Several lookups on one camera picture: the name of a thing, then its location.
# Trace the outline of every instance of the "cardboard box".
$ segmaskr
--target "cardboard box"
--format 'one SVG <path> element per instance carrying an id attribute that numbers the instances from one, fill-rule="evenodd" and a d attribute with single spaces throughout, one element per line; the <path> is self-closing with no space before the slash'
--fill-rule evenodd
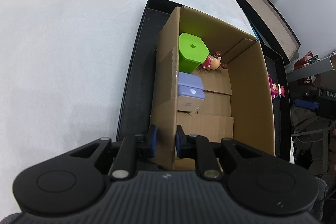
<path id="1" fill-rule="evenodd" d="M 221 51 L 228 69 L 197 69 L 206 99 L 196 114 L 177 111 L 179 35 L 201 37 L 210 53 Z M 189 7 L 176 7 L 160 32 L 151 123 L 157 125 L 154 162 L 173 170 L 193 169 L 193 160 L 175 160 L 176 125 L 186 135 L 220 142 L 233 137 L 274 155 L 274 121 L 268 73 L 260 43 L 217 18 Z"/>

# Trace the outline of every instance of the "green container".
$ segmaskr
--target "green container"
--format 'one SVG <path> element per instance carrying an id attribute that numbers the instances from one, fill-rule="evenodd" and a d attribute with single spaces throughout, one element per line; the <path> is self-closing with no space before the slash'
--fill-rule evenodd
<path id="1" fill-rule="evenodd" d="M 209 55 L 209 50 L 200 37 L 185 32 L 179 37 L 178 48 L 178 69 L 185 73 L 192 73 Z"/>

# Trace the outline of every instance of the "cable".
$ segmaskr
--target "cable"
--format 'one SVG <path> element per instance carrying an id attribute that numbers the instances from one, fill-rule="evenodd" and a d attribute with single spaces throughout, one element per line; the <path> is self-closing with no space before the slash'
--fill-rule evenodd
<path id="1" fill-rule="evenodd" d="M 304 142 L 304 141 L 300 140 L 298 137 L 296 137 L 296 139 L 297 139 L 299 142 L 302 142 L 302 143 L 315 143 L 315 142 L 319 142 L 319 141 L 323 140 L 324 138 L 325 138 L 325 137 L 323 137 L 323 138 L 321 138 L 321 139 L 319 139 L 319 140 L 316 140 L 316 141 Z"/>

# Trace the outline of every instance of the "green hexagonal lid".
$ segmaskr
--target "green hexagonal lid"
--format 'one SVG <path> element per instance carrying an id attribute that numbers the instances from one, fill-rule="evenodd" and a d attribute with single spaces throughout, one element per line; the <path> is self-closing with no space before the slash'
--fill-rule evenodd
<path id="1" fill-rule="evenodd" d="M 196 63 L 204 63 L 209 50 L 200 37 L 189 33 L 182 33 L 178 40 L 178 47 L 183 59 Z"/>

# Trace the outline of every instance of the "white tablecloth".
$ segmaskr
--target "white tablecloth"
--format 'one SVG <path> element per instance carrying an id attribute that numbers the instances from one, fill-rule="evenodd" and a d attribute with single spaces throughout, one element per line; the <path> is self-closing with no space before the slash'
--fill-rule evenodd
<path id="1" fill-rule="evenodd" d="M 253 34 L 235 0 L 172 1 Z M 146 2 L 0 0 L 0 219 L 19 212 L 11 187 L 20 171 L 115 138 Z"/>

